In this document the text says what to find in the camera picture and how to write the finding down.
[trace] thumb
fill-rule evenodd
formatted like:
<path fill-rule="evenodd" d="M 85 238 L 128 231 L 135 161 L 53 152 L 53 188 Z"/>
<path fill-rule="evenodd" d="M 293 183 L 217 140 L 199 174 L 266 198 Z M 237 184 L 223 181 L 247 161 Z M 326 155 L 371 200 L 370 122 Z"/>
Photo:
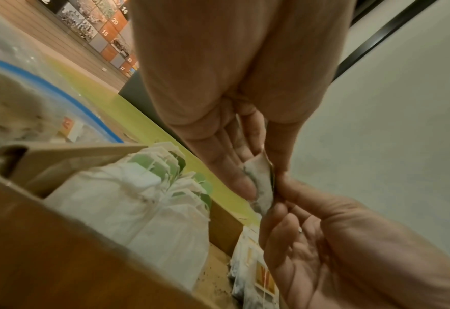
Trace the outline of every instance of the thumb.
<path fill-rule="evenodd" d="M 266 129 L 264 149 L 276 173 L 289 169 L 296 137 L 304 121 L 282 124 L 269 121 Z"/>
<path fill-rule="evenodd" d="M 285 173 L 278 176 L 276 190 L 286 201 L 298 205 L 321 220 L 364 208 L 356 200 L 319 191 Z"/>

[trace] floor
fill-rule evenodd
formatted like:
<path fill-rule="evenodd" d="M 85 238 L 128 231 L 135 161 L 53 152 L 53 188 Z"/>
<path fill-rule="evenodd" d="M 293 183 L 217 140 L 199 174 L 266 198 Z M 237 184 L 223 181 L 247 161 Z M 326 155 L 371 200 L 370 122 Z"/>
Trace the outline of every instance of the floor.
<path fill-rule="evenodd" d="M 26 33 L 43 53 L 118 91 L 128 80 L 37 0 L 0 0 L 0 15 Z"/>

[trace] black trim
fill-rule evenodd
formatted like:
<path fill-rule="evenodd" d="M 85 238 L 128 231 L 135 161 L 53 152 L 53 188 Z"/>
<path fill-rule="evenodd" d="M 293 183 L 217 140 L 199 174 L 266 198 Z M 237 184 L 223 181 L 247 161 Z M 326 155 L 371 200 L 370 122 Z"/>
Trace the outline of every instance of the black trim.
<path fill-rule="evenodd" d="M 400 14 L 390 20 L 339 64 L 333 81 L 349 70 L 350 67 L 361 60 L 361 58 L 373 50 L 373 48 L 395 33 L 401 26 L 409 22 L 413 17 L 417 16 L 436 1 L 437 0 L 415 0 L 412 4 L 407 6 Z"/>
<path fill-rule="evenodd" d="M 355 23 L 357 23 L 358 21 L 361 20 L 361 18 L 363 18 L 364 16 L 366 16 L 370 11 L 372 11 L 375 7 L 378 6 L 378 4 L 380 4 L 381 2 L 383 2 L 384 0 L 374 0 L 372 1 L 367 8 L 362 8 L 362 4 L 359 6 L 360 9 L 362 9 L 362 11 L 358 12 L 358 8 L 356 7 L 356 10 L 354 11 L 355 17 L 352 19 L 352 23 L 351 26 Z"/>

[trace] skin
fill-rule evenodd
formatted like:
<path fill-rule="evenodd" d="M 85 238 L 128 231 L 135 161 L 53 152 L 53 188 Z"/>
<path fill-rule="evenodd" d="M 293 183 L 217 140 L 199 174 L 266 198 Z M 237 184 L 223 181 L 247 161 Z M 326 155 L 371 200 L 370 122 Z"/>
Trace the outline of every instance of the skin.
<path fill-rule="evenodd" d="M 140 73 L 162 120 L 232 191 L 263 145 L 288 169 L 330 85 L 354 0 L 133 0 Z M 268 120 L 267 132 L 264 118 Z"/>
<path fill-rule="evenodd" d="M 420 235 L 285 175 L 277 191 L 259 243 L 290 309 L 450 308 L 450 257 Z"/>

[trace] hand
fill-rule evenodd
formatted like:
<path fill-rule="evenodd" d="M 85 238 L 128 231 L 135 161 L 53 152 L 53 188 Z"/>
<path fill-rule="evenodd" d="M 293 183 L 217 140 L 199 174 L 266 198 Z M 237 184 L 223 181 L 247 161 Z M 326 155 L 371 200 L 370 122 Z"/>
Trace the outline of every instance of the hand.
<path fill-rule="evenodd" d="M 254 200 L 242 163 L 288 169 L 335 73 L 355 0 L 133 0 L 140 72 L 162 120 Z M 268 119 L 267 134 L 264 117 Z"/>
<path fill-rule="evenodd" d="M 450 258 L 420 235 L 286 176 L 277 190 L 259 243 L 289 309 L 450 308 Z"/>

